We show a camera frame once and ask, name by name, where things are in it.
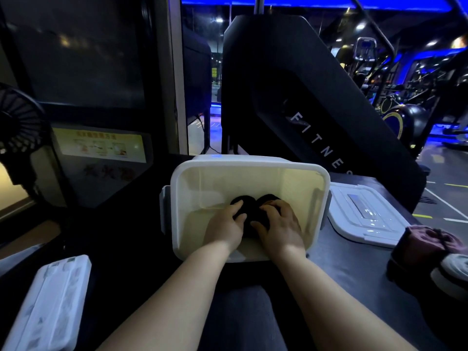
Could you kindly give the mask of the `black exercise bike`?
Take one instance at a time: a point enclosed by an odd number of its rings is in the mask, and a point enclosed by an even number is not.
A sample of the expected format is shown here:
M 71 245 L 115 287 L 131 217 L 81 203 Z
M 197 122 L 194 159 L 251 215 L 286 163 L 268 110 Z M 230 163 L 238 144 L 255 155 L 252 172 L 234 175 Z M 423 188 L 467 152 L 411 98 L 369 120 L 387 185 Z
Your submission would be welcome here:
M 397 84 L 389 91 L 380 104 L 380 116 L 411 156 L 418 159 L 430 133 L 433 88 Z

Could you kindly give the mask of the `person's left hand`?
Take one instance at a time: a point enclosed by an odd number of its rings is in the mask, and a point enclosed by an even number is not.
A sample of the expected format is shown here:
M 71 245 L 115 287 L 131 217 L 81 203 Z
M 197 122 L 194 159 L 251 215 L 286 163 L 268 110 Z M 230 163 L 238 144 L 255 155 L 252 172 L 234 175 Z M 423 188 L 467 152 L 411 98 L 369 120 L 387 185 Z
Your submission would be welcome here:
M 243 237 L 243 232 L 231 232 L 232 216 L 242 207 L 243 202 L 226 206 L 218 211 L 209 221 L 205 231 L 203 245 L 221 246 L 227 253 L 234 252 Z

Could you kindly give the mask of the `white plastic storage box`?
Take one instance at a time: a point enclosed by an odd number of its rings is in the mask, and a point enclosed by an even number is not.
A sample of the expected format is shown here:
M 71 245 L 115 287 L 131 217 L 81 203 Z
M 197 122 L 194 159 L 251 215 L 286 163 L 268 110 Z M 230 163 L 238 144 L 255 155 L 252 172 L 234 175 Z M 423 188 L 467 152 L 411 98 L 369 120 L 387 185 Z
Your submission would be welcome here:
M 160 194 L 161 230 L 185 260 L 202 246 L 209 220 L 241 195 L 273 194 L 295 212 L 306 253 L 318 239 L 330 205 L 331 178 L 317 164 L 254 155 L 198 155 L 178 165 Z

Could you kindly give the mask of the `black cloth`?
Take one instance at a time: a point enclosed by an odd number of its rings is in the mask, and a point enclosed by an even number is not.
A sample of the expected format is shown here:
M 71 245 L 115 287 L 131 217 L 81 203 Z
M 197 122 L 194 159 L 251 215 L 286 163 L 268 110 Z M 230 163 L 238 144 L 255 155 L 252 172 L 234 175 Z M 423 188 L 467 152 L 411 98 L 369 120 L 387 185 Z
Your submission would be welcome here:
M 279 200 L 279 198 L 273 194 L 266 194 L 258 199 L 249 195 L 242 195 L 231 200 L 230 205 L 236 204 L 238 201 L 242 201 L 242 207 L 233 215 L 233 219 L 237 219 L 240 214 L 246 214 L 247 218 L 243 226 L 243 238 L 259 239 L 257 230 L 251 225 L 252 221 L 259 222 L 266 230 L 270 229 L 270 221 L 267 213 L 260 209 L 261 206 L 267 202 Z

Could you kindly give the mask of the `person's dark trousers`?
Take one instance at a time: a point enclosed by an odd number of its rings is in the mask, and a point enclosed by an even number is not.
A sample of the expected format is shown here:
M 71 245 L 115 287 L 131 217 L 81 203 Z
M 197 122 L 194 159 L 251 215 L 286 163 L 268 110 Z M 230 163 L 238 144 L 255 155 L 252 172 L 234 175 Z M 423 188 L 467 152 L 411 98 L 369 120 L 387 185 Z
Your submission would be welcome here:
M 217 289 L 197 351 L 287 351 L 266 290 Z

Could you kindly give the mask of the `person's right hand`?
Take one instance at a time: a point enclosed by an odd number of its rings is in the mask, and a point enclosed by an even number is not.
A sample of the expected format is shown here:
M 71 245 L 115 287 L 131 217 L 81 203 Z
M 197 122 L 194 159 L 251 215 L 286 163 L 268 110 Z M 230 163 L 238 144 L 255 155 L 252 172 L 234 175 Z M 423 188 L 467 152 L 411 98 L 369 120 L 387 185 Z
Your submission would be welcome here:
M 306 259 L 301 227 L 291 206 L 284 200 L 274 200 L 260 209 L 267 213 L 270 221 L 267 238 L 260 240 L 269 259 L 278 266 Z

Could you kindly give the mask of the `black small desk fan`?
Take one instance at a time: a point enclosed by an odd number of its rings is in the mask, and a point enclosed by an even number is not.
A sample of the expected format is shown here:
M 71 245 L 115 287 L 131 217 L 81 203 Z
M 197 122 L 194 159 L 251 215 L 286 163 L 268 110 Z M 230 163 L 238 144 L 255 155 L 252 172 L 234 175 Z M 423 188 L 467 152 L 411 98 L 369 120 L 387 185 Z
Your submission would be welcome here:
M 37 188 L 31 155 L 50 144 L 50 126 L 43 108 L 26 93 L 0 82 L 0 164 L 13 185 L 20 185 L 36 202 Z

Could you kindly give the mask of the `white flat plastic case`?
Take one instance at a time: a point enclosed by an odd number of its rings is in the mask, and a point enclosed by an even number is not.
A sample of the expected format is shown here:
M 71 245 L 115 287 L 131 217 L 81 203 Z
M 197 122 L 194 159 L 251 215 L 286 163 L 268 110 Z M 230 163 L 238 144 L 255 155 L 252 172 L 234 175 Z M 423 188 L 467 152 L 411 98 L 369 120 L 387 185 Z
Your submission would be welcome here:
M 85 254 L 42 266 L 1 351 L 74 351 L 91 267 Z

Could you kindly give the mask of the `white plastic box lid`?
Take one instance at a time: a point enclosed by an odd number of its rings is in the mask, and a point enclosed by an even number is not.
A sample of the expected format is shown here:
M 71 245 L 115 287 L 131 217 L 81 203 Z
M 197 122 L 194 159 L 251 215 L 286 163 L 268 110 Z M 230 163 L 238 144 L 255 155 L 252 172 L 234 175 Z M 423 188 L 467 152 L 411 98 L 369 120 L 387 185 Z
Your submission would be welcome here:
M 331 183 L 328 218 L 342 237 L 358 243 L 394 248 L 410 223 L 374 188 Z

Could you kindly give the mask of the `black fitness machine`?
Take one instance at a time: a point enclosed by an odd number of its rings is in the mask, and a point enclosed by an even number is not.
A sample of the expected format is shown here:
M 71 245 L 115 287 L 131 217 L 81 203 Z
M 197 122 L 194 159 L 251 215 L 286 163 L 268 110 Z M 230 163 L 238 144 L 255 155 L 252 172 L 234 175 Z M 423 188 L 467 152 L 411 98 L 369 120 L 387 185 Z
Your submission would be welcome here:
M 224 34 L 221 152 L 376 178 L 410 213 L 426 174 L 301 16 L 239 15 Z

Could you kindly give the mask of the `white striped folded towel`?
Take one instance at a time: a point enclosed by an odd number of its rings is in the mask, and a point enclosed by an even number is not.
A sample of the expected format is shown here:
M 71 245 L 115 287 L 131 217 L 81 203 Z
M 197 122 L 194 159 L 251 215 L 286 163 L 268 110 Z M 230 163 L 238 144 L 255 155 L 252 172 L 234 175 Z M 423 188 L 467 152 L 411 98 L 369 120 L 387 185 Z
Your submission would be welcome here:
M 431 271 L 430 278 L 443 293 L 468 304 L 468 255 L 448 254 Z

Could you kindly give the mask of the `person's right forearm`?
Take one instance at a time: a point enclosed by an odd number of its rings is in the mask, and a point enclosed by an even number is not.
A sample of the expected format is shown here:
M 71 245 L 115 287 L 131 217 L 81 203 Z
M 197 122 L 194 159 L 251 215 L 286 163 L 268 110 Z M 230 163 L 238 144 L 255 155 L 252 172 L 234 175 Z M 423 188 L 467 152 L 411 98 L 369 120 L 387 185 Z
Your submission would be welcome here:
M 305 252 L 271 256 L 284 277 L 318 351 L 418 351 L 346 292 Z

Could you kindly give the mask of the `yellow instruction sign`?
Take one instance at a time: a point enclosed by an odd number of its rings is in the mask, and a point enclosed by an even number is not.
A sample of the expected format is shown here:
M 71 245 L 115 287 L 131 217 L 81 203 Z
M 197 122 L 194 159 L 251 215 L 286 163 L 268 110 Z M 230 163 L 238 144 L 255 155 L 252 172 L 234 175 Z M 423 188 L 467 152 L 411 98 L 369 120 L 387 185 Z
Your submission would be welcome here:
M 147 163 L 143 138 L 86 129 L 52 128 L 62 154 L 95 159 Z

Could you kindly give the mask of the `person's left forearm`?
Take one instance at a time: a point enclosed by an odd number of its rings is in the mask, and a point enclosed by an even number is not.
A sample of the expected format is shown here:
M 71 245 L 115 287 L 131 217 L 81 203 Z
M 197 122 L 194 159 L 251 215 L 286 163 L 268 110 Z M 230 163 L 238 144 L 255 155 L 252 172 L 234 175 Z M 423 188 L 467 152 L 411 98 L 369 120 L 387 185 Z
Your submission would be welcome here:
M 240 240 L 193 252 L 96 351 L 196 351 L 220 273 Z

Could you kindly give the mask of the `maroon folded towel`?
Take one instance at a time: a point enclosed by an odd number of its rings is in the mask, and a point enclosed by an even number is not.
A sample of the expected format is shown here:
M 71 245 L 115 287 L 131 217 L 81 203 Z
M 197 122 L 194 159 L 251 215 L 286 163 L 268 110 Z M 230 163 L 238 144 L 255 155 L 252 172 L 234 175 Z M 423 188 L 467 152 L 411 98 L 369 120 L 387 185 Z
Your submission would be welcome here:
M 408 226 L 390 255 L 386 276 L 390 281 L 413 288 L 426 282 L 430 272 L 449 254 L 468 255 L 468 247 L 445 230 Z

